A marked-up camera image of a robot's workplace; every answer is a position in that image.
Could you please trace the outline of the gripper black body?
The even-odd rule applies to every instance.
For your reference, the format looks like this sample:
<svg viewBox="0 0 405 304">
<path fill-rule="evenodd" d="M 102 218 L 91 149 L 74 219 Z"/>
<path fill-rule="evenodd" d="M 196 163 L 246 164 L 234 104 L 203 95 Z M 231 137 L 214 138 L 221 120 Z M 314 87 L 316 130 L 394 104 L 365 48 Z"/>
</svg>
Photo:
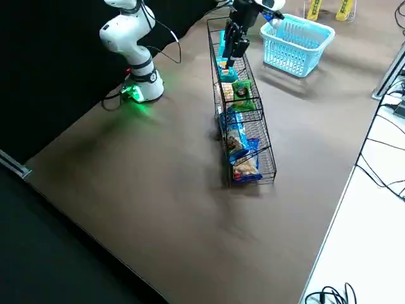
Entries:
<svg viewBox="0 0 405 304">
<path fill-rule="evenodd" d="M 255 24 L 259 12 L 259 6 L 254 1 L 235 0 L 230 9 L 230 19 L 247 32 Z"/>
</svg>

